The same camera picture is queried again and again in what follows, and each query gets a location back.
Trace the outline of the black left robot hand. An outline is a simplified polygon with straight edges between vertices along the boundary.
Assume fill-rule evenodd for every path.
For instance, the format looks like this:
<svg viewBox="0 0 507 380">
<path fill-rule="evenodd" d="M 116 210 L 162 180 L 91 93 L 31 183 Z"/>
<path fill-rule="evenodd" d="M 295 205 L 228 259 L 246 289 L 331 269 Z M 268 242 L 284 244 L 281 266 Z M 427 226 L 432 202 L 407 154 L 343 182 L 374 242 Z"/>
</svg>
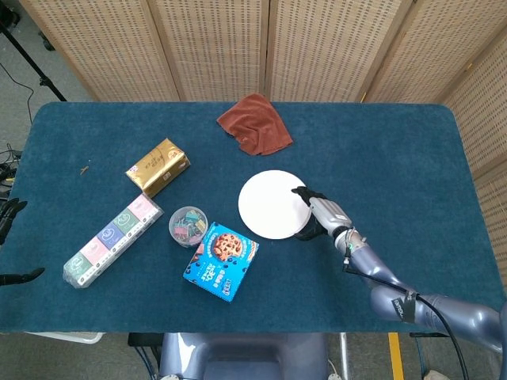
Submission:
<svg viewBox="0 0 507 380">
<path fill-rule="evenodd" d="M 1 245 L 5 243 L 7 235 L 12 228 L 12 224 L 17 216 L 17 213 L 23 210 L 27 206 L 27 203 L 27 201 L 20 201 L 18 198 L 12 198 L 7 200 L 1 206 Z M 30 273 L 26 274 L 1 274 L 1 286 L 19 285 L 32 282 L 41 276 L 44 271 L 45 268 L 36 268 Z"/>
</svg>

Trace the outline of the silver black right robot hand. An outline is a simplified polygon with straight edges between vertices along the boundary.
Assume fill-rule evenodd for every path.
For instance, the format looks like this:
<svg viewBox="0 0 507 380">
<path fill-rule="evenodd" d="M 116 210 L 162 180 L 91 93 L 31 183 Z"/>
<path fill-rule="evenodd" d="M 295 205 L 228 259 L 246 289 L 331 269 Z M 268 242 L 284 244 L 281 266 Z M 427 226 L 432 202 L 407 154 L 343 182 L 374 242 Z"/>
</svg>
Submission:
<svg viewBox="0 0 507 380">
<path fill-rule="evenodd" d="M 300 232 L 294 235 L 300 241 L 309 241 L 320 235 L 336 239 L 341 233 L 351 230 L 352 220 L 332 200 L 306 186 L 298 186 L 292 192 L 299 195 L 311 211 L 311 218 Z"/>
</svg>

